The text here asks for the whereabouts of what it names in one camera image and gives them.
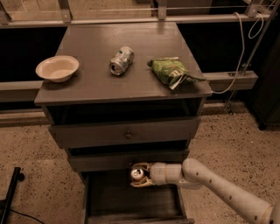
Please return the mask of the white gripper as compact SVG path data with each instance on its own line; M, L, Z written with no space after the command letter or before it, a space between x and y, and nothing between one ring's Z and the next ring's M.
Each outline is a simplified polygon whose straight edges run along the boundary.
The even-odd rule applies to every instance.
M150 172L150 179L143 179L140 181L132 181L130 184L133 187L147 187L157 185L166 185L166 164L165 163L155 163L151 165L150 163L138 163L134 164L131 168L133 172Z

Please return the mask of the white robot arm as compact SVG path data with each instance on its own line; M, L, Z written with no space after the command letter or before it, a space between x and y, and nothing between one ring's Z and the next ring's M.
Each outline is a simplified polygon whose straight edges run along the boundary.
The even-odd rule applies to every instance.
M249 224L280 224L280 201L271 205L218 176L194 158L187 158L181 164L134 164L130 178L131 185L138 188L173 184L196 190L205 186Z

